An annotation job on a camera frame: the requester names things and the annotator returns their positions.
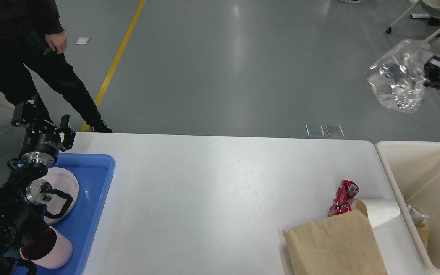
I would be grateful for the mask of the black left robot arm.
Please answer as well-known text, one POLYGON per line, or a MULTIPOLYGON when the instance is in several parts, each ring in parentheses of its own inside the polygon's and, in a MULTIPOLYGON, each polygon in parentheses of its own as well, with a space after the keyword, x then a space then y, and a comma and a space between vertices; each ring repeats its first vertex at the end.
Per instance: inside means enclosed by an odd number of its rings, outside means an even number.
POLYGON ((44 117, 45 108, 35 95, 15 107, 11 121, 14 127, 24 127, 26 136, 19 156, 8 161, 11 172, 0 187, 0 275, 12 275, 18 266, 36 274, 33 262, 5 257, 5 253, 37 240, 49 228, 44 217, 62 218, 73 202, 70 194, 50 183, 37 183, 56 164, 59 152, 72 148, 76 136, 68 124, 69 115, 56 126, 44 117))

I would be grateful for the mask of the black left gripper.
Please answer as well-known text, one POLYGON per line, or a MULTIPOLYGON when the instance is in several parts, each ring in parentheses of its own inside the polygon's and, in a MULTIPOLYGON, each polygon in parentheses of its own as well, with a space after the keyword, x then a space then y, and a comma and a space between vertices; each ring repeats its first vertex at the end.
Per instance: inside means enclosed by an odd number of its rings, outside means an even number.
POLYGON ((46 109, 38 94, 15 106, 12 126, 27 129, 19 154, 23 163, 40 163, 52 167, 58 160, 59 151, 65 152, 73 147, 76 132, 69 125, 69 114, 61 117, 59 127, 55 127, 55 134, 38 132, 46 129, 46 109))

